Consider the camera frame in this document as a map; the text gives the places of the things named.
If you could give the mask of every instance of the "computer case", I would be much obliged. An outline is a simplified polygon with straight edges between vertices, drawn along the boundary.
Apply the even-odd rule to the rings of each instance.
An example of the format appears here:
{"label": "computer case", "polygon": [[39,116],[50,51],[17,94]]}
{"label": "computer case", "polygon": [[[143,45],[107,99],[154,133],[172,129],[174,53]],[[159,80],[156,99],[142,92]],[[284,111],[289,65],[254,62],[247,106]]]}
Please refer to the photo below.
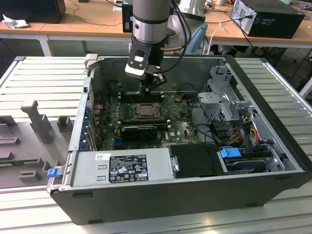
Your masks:
{"label": "computer case", "polygon": [[59,23],[65,11],[64,0],[2,0],[0,19],[5,14],[15,20]]}
{"label": "computer case", "polygon": [[267,38],[291,39],[304,16],[279,0],[236,0],[231,12],[231,18],[248,36]]}

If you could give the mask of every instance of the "paper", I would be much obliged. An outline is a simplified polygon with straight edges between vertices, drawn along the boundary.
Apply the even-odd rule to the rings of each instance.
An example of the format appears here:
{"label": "paper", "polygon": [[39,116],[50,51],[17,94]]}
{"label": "paper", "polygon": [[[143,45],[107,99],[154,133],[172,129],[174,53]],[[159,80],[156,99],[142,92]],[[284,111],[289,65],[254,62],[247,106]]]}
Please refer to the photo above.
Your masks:
{"label": "paper", "polygon": [[18,19],[18,20],[11,19],[5,16],[4,14],[3,14],[2,23],[4,23],[7,27],[13,28],[13,29],[29,26],[29,24],[27,24],[27,22],[23,19]]}

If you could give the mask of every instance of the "black plastic cover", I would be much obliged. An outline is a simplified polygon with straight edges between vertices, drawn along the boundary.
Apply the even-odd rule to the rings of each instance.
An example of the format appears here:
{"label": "black plastic cover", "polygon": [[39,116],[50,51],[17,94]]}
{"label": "black plastic cover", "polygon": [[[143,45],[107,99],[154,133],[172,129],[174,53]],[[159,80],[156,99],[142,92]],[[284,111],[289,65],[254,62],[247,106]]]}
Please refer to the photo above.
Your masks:
{"label": "black plastic cover", "polygon": [[175,157],[179,166],[175,178],[224,175],[216,151],[211,144],[170,145],[170,157]]}

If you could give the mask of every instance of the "white sticker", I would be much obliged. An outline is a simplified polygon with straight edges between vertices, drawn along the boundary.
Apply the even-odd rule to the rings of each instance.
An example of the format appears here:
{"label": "white sticker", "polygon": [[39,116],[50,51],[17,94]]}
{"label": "white sticker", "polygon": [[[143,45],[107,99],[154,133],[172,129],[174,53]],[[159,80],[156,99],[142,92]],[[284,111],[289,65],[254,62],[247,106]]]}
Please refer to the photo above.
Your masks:
{"label": "white sticker", "polygon": [[109,160],[111,154],[106,153],[106,154],[96,154],[96,159],[95,160]]}

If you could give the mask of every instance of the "motherboard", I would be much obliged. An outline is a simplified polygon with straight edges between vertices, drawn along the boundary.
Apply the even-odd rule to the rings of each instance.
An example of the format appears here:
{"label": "motherboard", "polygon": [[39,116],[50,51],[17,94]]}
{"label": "motherboard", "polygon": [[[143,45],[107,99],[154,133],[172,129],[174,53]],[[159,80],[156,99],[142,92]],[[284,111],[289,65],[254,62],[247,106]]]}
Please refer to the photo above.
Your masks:
{"label": "motherboard", "polygon": [[109,97],[96,107],[101,150],[164,148],[199,143],[183,94]]}

